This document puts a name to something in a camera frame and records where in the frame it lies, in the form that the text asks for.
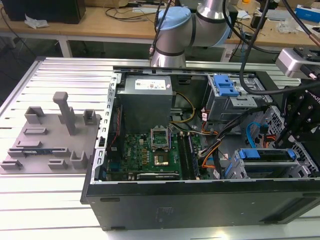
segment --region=blue clip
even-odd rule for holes
[[[297,158],[295,151],[293,151],[292,149],[288,149],[287,153],[289,154],[290,158],[292,158],[293,160]]]
[[[254,148],[241,149],[239,151],[239,155],[241,159],[259,159],[260,158],[260,154],[258,153],[258,150]]]
[[[214,75],[214,85],[219,90],[219,95],[223,97],[237,97],[239,92],[236,91],[234,83],[230,81],[227,75]]]

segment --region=white table leg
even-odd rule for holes
[[[230,57],[235,49],[235,44],[225,44],[224,50],[220,59],[220,62],[228,63],[230,61]]]
[[[70,43],[66,39],[59,39],[61,52],[64,58],[72,58]]]

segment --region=black box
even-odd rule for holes
[[[252,21],[251,21],[251,23],[250,23],[250,25],[251,25],[251,27],[252,27],[253,29],[256,29],[256,28],[257,28],[257,26],[258,26],[258,24],[259,24],[259,22],[260,22],[260,19],[261,19],[261,16],[253,15]],[[261,28],[264,27],[266,20],[267,20],[267,17],[264,18]]]
[[[11,21],[32,19],[78,24],[85,15],[85,0],[2,0]]]

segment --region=motherboard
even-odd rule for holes
[[[196,179],[201,149],[197,134],[173,133],[169,128],[129,133],[124,137],[120,161],[108,160],[106,176],[128,181]]]

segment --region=slotted aluminum surface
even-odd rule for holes
[[[146,60],[47,58],[36,61],[0,108],[0,159],[5,157],[24,125],[27,107],[41,106],[45,113],[57,113],[52,97],[56,91],[66,91],[68,104],[76,113],[84,109],[100,113],[107,99],[112,66],[148,65]],[[187,66],[240,69],[239,63],[188,62]],[[283,76],[273,64],[248,64],[246,69],[267,71],[280,87],[299,84],[296,79]],[[104,232],[90,206],[79,202],[84,178],[84,174],[0,176],[0,239],[320,239],[320,207],[287,225]]]

